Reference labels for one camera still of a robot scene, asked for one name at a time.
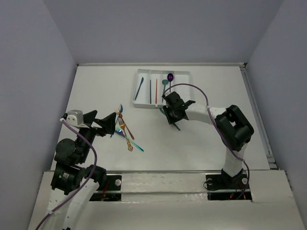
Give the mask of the iridescent rainbow fork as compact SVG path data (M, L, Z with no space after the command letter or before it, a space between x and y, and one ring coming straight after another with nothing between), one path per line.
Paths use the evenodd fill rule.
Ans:
M123 137L124 137L126 140L128 140L130 143L132 143L139 151L144 152L144 150L143 150L140 146L138 146L133 140L131 140L130 138L128 138L128 137L124 134L123 130L122 130L120 127L118 127L118 126L115 127L115 132L116 132L117 134L123 136Z

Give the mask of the teal plastic knife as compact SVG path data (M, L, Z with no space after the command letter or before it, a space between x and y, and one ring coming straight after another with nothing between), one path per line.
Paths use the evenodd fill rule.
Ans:
M164 116L166 116L166 113L162 108L159 108L159 110ZM176 124L171 124L171 125L174 126L178 131L181 131L181 129Z

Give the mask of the teal plastic spoon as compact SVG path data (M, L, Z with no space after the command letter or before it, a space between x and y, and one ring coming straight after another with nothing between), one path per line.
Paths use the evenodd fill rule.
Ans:
M162 80L162 84L163 84L163 86L164 86L164 88L163 88L163 93L164 93L164 91L165 91L165 88L166 88L166 85L169 83L169 81L167 80L167 79L163 79Z

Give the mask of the purple metal spoon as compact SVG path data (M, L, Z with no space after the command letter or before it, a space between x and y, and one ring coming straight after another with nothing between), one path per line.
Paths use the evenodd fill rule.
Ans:
M174 79L173 73L168 73L167 80L169 81L170 86L171 86L171 82L173 81L173 79Z

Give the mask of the orange chopstick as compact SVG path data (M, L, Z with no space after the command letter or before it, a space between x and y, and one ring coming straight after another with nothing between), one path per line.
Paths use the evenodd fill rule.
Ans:
M157 104L158 79L155 80L155 104Z

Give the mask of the dark blue chopstick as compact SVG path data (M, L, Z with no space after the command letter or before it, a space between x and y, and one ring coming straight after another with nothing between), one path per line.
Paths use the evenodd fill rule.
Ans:
M149 104L152 104L152 80L149 81Z

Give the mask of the dark blue plastic knife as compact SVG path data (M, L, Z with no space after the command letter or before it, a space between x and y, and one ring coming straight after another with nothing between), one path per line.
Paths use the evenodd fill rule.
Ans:
M141 81L140 81L139 86L138 86L138 89L137 89L137 91L136 91L134 100L136 100L137 97L138 97L138 95L139 95L139 92L140 92L141 86L142 86L142 84L143 84L143 81L144 81L144 77L141 78Z

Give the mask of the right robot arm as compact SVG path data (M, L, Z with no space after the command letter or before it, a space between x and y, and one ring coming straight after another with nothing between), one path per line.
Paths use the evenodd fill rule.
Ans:
M221 173L207 178L204 183L208 191L239 188L243 178L243 165L247 168L249 180L249 167L244 160L244 153L254 134L254 128L238 106L215 108L192 100L184 102L177 92L163 94L162 98L165 101L163 111L170 125L183 119L212 125L226 146Z

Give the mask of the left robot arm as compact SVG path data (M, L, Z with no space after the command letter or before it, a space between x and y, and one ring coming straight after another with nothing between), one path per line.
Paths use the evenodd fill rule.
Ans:
M75 229L94 192L106 185L106 170L97 166L93 141L95 137L114 134L116 113L103 119L97 119L96 115L96 110L85 114L70 110L60 119L77 137L62 139L56 145L56 167L40 230Z

